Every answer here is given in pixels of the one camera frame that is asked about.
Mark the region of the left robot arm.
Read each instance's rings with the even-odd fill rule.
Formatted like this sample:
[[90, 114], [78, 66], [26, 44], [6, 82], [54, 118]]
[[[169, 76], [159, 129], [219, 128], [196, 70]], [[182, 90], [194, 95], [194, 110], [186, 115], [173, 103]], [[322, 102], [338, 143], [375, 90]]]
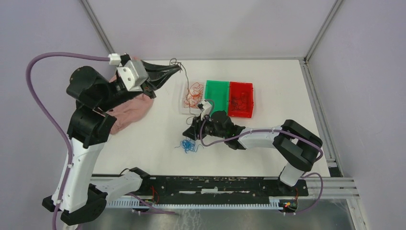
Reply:
[[60, 212], [66, 225], [77, 226], [95, 220], [108, 203], [124, 195], [147, 194], [151, 183], [140, 169], [103, 185], [90, 182], [92, 172], [116, 121], [109, 111], [139, 95], [155, 98], [156, 90], [180, 70], [175, 63], [164, 66], [128, 59], [119, 61], [117, 77], [111, 82], [90, 66], [75, 70], [67, 88], [76, 100], [76, 110], [67, 130], [66, 167], [54, 194], [43, 199], [43, 207]]

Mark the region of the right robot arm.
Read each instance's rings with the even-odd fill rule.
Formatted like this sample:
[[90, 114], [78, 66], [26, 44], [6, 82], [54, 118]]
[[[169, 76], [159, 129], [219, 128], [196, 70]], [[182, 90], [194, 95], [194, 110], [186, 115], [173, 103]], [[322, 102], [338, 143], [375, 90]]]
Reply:
[[291, 119], [271, 128], [249, 128], [234, 124], [226, 112], [216, 111], [194, 117], [182, 135], [194, 141], [217, 137], [212, 145], [225, 143], [233, 150], [276, 149], [287, 161], [276, 183], [277, 191], [283, 196], [290, 195], [298, 180], [324, 155], [322, 140]]

